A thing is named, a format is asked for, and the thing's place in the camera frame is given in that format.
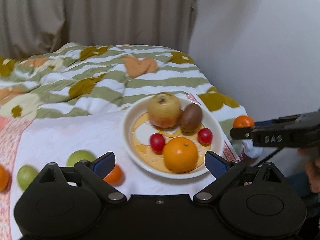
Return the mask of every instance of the curtain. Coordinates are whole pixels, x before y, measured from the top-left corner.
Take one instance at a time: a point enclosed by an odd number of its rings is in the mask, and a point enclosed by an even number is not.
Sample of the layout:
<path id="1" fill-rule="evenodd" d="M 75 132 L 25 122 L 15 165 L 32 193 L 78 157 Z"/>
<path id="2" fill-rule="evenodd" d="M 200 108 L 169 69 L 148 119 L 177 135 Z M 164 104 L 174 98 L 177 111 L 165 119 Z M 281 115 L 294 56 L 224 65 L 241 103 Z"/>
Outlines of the curtain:
<path id="1" fill-rule="evenodd" d="M 146 44 L 188 51 L 194 0 L 0 0 L 0 57 L 83 45 Z"/>

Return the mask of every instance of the brown kiwi fruit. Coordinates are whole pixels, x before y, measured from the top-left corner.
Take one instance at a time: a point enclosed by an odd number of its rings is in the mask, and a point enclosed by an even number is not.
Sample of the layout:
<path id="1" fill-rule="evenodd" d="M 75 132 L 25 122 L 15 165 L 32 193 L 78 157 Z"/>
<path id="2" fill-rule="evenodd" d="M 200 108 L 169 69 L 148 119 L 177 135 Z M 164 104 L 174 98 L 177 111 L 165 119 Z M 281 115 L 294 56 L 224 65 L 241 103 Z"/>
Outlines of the brown kiwi fruit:
<path id="1" fill-rule="evenodd" d="M 183 132 L 194 132 L 202 121 L 202 110 L 197 104 L 190 104 L 184 109 L 180 118 L 180 128 Z"/>

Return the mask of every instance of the orange fruit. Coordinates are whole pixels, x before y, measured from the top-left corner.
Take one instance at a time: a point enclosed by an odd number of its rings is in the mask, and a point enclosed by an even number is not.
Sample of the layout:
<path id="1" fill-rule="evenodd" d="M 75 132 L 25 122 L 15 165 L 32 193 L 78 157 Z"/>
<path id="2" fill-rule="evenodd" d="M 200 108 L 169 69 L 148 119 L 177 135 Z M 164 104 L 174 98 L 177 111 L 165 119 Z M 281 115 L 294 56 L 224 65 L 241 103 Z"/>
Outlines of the orange fruit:
<path id="1" fill-rule="evenodd" d="M 115 165 L 113 170 L 103 179 L 106 183 L 114 186 L 120 184 L 124 175 L 118 164 Z"/>
<path id="2" fill-rule="evenodd" d="M 164 146 L 162 153 L 165 166 L 175 173 L 193 170 L 198 161 L 196 145 L 184 137 L 176 137 L 170 140 Z"/>
<path id="3" fill-rule="evenodd" d="M 0 191 L 5 190 L 9 183 L 9 173 L 0 165 Z"/>
<path id="4" fill-rule="evenodd" d="M 254 120 L 247 115 L 237 117 L 233 122 L 233 128 L 243 128 L 254 126 Z"/>

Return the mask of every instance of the silver screw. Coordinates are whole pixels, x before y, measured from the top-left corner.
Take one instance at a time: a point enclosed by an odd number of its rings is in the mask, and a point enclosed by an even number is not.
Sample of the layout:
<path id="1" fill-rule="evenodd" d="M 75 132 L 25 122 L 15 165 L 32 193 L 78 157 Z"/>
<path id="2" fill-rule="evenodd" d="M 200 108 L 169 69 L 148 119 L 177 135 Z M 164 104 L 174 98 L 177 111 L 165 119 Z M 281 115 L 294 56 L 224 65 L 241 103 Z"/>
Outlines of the silver screw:
<path id="1" fill-rule="evenodd" d="M 124 198 L 124 195 L 121 192 L 112 192 L 108 195 L 108 198 L 112 201 L 118 201 Z"/>
<path id="2" fill-rule="evenodd" d="M 156 204 L 163 204 L 163 203 L 164 203 L 164 201 L 162 199 L 157 199 L 156 200 Z"/>
<path id="3" fill-rule="evenodd" d="M 196 195 L 196 198 L 205 201 L 211 199 L 212 195 L 208 192 L 200 192 Z"/>

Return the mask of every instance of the toy fruit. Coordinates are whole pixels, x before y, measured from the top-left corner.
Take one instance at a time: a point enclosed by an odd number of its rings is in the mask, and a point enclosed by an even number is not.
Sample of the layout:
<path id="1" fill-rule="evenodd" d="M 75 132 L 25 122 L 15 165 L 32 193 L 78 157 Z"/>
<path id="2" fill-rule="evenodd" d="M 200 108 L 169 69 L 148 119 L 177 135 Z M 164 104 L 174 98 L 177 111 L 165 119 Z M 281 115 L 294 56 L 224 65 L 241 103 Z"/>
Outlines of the toy fruit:
<path id="1" fill-rule="evenodd" d="M 254 120 L 247 115 L 241 115 L 233 121 L 233 128 L 252 127 Z"/>
<path id="2" fill-rule="evenodd" d="M 180 128 L 183 132 L 194 132 L 202 121 L 202 110 L 197 104 L 190 104 L 184 109 L 180 118 Z"/>
<path id="3" fill-rule="evenodd" d="M 22 191 L 25 191 L 38 175 L 38 171 L 29 165 L 23 165 L 17 173 L 17 182 Z"/>
<path id="4" fill-rule="evenodd" d="M 77 162 L 81 160 L 88 160 L 89 162 L 93 162 L 96 159 L 93 153 L 87 150 L 79 150 L 75 151 L 71 154 L 67 160 L 67 167 L 73 167 Z"/>
<path id="5" fill-rule="evenodd" d="M 163 135 L 159 133 L 154 133 L 150 137 L 150 146 L 152 150 L 156 153 L 162 152 L 162 149 L 165 145 L 165 139 Z"/>
<path id="6" fill-rule="evenodd" d="M 0 165 L 0 191 L 6 189 L 9 183 L 9 173 L 5 170 L 3 166 Z"/>
<path id="7" fill-rule="evenodd" d="M 181 103 L 172 94 L 159 93 L 149 100 L 147 111 L 152 125 L 170 128 L 176 125 L 181 116 Z"/>
<path id="8" fill-rule="evenodd" d="M 196 167 L 198 150 L 187 138 L 173 138 L 164 146 L 162 152 L 165 166 L 175 173 L 188 172 Z"/>
<path id="9" fill-rule="evenodd" d="M 210 144 L 212 142 L 212 132 L 208 128 L 203 128 L 198 132 L 198 141 L 202 144 Z"/>
<path id="10" fill-rule="evenodd" d="M 112 186 L 119 185 L 124 174 L 118 164 L 115 165 L 113 170 L 104 178 L 104 181 Z"/>

